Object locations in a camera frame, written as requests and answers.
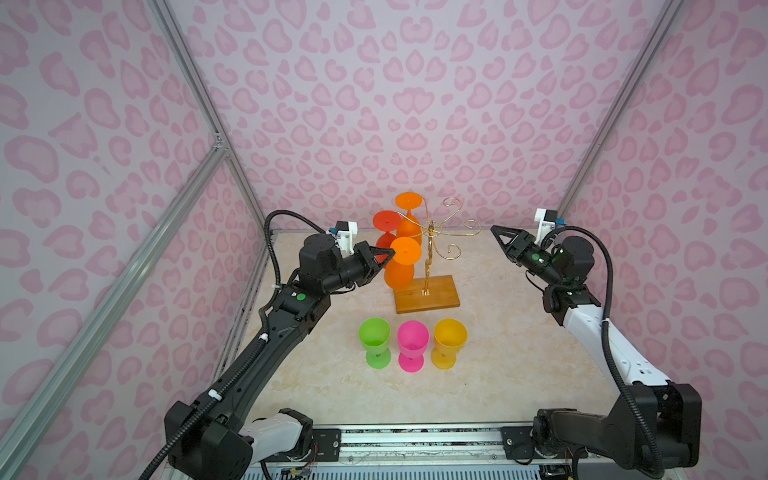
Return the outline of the orange front wine glass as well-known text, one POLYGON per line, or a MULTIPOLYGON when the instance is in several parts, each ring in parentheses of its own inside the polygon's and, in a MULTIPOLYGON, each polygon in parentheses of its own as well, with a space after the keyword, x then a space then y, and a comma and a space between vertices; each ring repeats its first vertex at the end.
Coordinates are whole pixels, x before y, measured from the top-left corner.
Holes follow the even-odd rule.
POLYGON ((410 237, 398 237, 390 245, 395 255, 387 263, 385 282, 394 291, 407 289, 415 275, 415 265, 422 256, 418 241, 410 237))

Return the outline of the orange wine glass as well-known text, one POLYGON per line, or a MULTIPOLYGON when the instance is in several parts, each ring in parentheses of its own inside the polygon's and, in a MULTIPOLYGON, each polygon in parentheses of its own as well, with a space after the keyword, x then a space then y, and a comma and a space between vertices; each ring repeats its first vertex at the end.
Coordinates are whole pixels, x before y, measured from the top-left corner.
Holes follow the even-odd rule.
POLYGON ((417 193, 405 192, 396 197, 395 203, 398 208, 405 211, 397 229, 397 237, 411 238, 421 246, 423 241, 422 228, 415 216, 415 210, 422 205, 423 198, 417 193))
POLYGON ((395 255, 387 263, 385 282, 394 291, 407 289, 415 275, 415 265, 422 256, 418 241, 410 237, 398 237, 390 245, 395 255))

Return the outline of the red wine glass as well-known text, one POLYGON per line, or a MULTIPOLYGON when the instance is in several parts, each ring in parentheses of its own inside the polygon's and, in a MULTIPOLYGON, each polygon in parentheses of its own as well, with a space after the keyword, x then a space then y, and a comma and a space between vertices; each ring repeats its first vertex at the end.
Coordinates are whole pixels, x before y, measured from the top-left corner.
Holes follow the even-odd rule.
POLYGON ((401 220, 399 213, 392 210, 383 210, 374 215, 373 225, 382 232, 376 241, 377 248, 389 248, 391 246, 397 238, 396 232, 400 227, 401 220))

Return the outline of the orange back wine glass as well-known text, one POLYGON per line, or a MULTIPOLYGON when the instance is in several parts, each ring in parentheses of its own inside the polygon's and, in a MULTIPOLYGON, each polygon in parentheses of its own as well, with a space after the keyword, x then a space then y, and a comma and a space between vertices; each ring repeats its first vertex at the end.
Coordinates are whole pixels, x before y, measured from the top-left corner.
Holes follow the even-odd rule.
POLYGON ((415 210, 422 205, 423 198, 417 193, 405 192, 396 197, 395 203, 398 208, 405 211, 397 229, 397 237, 411 238, 421 246, 423 241, 422 228, 415 216, 415 210))

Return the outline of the green wine glass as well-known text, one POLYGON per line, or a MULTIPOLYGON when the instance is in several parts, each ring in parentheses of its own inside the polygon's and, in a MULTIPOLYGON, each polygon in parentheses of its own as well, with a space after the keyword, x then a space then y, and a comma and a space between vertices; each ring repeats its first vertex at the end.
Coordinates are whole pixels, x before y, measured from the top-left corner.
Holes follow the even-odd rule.
POLYGON ((366 351, 366 362, 373 369, 384 369, 391 361, 389 341, 391 327, 383 318, 373 317, 365 320, 358 337, 366 351))

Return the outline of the pink wine glass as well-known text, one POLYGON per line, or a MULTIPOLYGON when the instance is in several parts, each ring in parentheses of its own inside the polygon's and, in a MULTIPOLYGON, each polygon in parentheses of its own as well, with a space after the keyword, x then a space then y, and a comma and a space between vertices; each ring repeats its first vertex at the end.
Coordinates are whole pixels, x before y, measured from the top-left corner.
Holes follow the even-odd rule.
POLYGON ((397 332, 400 350, 398 363, 407 373, 419 372, 424 366, 424 353, 427 350, 430 333, 427 326, 419 321, 403 323, 397 332))

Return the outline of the yellow wine glass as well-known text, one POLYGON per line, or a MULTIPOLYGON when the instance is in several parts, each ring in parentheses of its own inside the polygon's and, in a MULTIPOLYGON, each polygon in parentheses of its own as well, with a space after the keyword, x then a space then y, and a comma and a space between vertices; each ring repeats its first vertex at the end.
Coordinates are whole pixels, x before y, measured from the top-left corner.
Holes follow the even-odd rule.
POLYGON ((451 369, 467 340, 468 330, 463 323, 450 318, 440 320, 434 329, 433 365, 441 370, 451 369))

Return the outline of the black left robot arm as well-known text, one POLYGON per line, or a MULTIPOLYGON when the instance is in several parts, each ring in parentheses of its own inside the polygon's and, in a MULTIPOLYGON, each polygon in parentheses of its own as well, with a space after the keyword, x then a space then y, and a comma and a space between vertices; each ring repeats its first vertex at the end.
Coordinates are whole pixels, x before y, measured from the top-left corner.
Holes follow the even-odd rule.
POLYGON ((166 443, 151 464, 166 460, 193 479, 240 479, 272 455, 304 457, 312 440, 309 417, 287 408, 252 424, 246 416, 280 364, 330 308, 332 295, 370 283, 394 255, 390 248, 360 242, 344 256, 332 235, 307 237, 298 267, 260 310, 257 336, 191 404, 177 402, 167 412, 166 443))

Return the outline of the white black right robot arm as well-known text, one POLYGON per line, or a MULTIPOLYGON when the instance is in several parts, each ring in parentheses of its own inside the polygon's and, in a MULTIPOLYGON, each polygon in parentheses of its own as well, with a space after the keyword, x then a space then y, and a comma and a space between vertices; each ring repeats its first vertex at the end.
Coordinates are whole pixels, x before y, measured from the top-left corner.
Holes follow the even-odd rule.
POLYGON ((545 282, 545 312, 578 340, 618 392, 606 415, 538 410, 533 450, 541 456, 569 450, 573 460, 593 453, 652 479, 696 466, 702 398, 692 385, 656 369, 612 323, 614 266, 606 245, 578 226, 562 225, 542 238, 499 225, 491 232, 508 260, 545 282))

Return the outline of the aluminium frame profile right corner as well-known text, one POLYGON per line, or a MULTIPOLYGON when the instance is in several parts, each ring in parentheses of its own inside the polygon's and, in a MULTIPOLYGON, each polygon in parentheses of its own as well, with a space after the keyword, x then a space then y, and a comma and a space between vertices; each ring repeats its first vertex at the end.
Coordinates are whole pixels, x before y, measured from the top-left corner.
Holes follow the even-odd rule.
POLYGON ((558 207, 558 213, 565 217, 575 205, 579 191, 585 185, 587 177, 598 163, 602 151, 620 123, 625 111, 631 106, 634 97, 643 84, 644 78, 651 71, 654 62, 660 56, 668 42, 675 25, 687 7, 688 1, 667 0, 662 3, 659 14, 641 44, 620 88, 606 112, 606 116, 596 131, 595 137, 587 148, 576 173, 558 207))

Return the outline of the aluminium frame profile corner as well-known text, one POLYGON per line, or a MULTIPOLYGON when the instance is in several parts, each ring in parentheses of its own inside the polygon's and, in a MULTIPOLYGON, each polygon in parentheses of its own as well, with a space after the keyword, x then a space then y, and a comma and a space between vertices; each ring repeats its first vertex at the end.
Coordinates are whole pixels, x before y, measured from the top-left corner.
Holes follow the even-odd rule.
POLYGON ((247 178, 245 168, 235 151, 222 118, 214 105, 212 95, 193 58, 191 48, 184 37, 183 30, 178 23, 170 2, 165 0, 149 0, 146 1, 146 4, 151 10, 158 28, 162 31, 171 56, 179 65, 181 73, 198 105, 200 114, 214 137, 215 144, 224 150, 224 159, 234 175, 236 185, 245 198, 246 206, 255 218, 259 230, 266 236, 269 236, 269 233, 264 228, 265 215, 257 201, 255 191, 247 178))
POLYGON ((585 185, 587 177, 598 163, 602 151, 620 123, 625 111, 631 106, 634 97, 643 84, 644 78, 651 71, 654 62, 660 56, 668 42, 675 25, 687 7, 688 1, 667 0, 662 3, 659 14, 641 44, 620 88, 606 112, 606 116, 596 131, 595 137, 587 148, 576 173, 558 207, 558 213, 565 217, 575 205, 579 191, 585 185))

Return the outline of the aluminium frame profile left corner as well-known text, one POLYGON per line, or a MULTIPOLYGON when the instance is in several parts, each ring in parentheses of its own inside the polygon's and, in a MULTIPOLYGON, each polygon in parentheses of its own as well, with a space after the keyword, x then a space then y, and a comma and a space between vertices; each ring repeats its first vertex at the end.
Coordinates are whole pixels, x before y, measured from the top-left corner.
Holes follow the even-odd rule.
POLYGON ((255 191, 247 178, 245 168, 235 151, 222 118, 214 105, 212 95, 193 58, 191 48, 184 37, 183 30, 178 23, 170 2, 165 0, 149 0, 146 1, 146 4, 151 10, 158 28, 162 31, 171 56, 179 65, 181 73, 198 105, 200 114, 214 137, 215 144, 224 150, 224 159, 234 175, 236 185, 245 198, 246 206, 255 218, 259 230, 266 236, 269 236, 269 233, 264 228, 265 215, 257 201, 255 191))

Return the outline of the aluminium diagonal frame bar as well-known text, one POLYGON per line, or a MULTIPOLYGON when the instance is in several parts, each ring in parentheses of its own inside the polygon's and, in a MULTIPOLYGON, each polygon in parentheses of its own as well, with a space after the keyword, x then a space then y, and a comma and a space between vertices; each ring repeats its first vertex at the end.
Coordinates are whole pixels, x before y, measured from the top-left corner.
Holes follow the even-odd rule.
POLYGON ((212 147, 21 410, 1 442, 3 479, 17 478, 26 466, 227 154, 222 143, 212 147))

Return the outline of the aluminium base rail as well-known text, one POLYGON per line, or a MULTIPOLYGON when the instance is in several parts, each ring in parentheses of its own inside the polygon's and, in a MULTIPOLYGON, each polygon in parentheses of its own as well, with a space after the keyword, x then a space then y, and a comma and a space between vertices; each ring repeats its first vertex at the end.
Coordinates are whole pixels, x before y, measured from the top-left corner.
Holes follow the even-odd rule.
POLYGON ((284 415, 218 429, 169 456, 166 479, 609 479, 610 460, 540 453, 527 423, 303 426, 284 415))

